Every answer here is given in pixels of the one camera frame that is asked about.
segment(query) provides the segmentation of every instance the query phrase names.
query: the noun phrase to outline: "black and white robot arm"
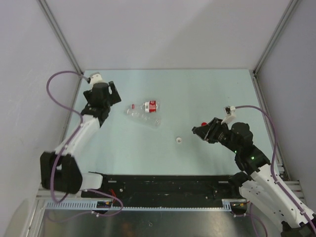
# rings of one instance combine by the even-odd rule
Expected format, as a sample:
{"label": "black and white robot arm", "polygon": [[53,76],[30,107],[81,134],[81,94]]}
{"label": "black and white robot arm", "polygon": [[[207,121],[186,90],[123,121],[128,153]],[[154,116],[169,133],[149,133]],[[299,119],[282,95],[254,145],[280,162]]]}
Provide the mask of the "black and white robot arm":
{"label": "black and white robot arm", "polygon": [[76,158],[107,119],[111,106],[120,102],[121,98],[114,83],[112,81],[105,83],[99,73],[92,74],[89,83],[92,89],[83,93],[87,104],[81,112],[83,121],[80,123],[79,130],[75,136],[71,134],[67,137],[54,151],[44,152],[40,157],[41,184],[46,189],[50,189],[53,164],[61,151],[58,168],[54,170],[55,191],[76,194],[80,190],[101,187],[102,175],[81,173]]}
{"label": "black and white robot arm", "polygon": [[[234,107],[227,107],[224,120],[214,118],[210,123],[194,127],[193,133],[208,143],[219,142],[235,153],[235,162],[242,172],[231,177],[230,183],[240,195],[257,206],[282,231],[282,237],[315,236],[308,218],[315,224],[314,212],[304,205],[281,178],[271,174],[269,159],[252,142],[253,134],[246,123],[237,122],[229,129],[227,122],[236,116]],[[281,189],[278,182],[286,189]],[[301,212],[293,203],[299,203]]]}

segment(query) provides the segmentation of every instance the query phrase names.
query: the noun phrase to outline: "plastic bottle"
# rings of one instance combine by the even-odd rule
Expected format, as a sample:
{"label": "plastic bottle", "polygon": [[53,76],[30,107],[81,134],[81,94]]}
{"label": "plastic bottle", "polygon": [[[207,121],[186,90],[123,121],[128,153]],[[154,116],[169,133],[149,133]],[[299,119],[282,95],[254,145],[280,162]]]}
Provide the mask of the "plastic bottle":
{"label": "plastic bottle", "polygon": [[159,108],[159,104],[151,104],[145,102],[143,105],[132,104],[126,109],[126,114],[139,123],[151,126],[159,127],[161,124],[160,117],[155,113]]}

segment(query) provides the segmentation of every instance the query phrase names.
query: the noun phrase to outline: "cable connector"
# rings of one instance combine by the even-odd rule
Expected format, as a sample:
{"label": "cable connector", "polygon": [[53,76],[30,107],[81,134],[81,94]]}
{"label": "cable connector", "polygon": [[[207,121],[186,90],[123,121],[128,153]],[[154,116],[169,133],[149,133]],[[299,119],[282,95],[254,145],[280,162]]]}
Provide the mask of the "cable connector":
{"label": "cable connector", "polygon": [[222,124],[223,123],[229,124],[236,118],[235,110],[236,110],[235,106],[226,106],[224,108],[226,116],[223,119]]}

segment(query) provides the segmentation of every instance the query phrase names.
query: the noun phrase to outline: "light blue tabletop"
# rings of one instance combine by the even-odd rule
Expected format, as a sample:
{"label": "light blue tabletop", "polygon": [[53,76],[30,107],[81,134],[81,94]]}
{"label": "light blue tabletop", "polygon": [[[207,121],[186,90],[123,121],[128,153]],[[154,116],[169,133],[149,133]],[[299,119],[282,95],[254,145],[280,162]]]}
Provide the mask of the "light blue tabletop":
{"label": "light blue tabletop", "polygon": [[[225,175],[239,172],[234,153],[220,144],[208,144],[192,127],[224,118],[227,105],[259,106],[248,70],[109,70],[99,72],[114,81],[122,102],[111,107],[108,119],[79,157],[82,172],[105,174]],[[82,81],[75,109],[86,105],[83,96],[91,86]],[[151,129],[124,114],[132,104],[160,101],[161,126]],[[246,122],[254,143],[267,157],[272,148],[262,114],[239,109],[237,121]],[[79,122],[71,118],[68,134]],[[182,143],[176,143],[181,137]]]}

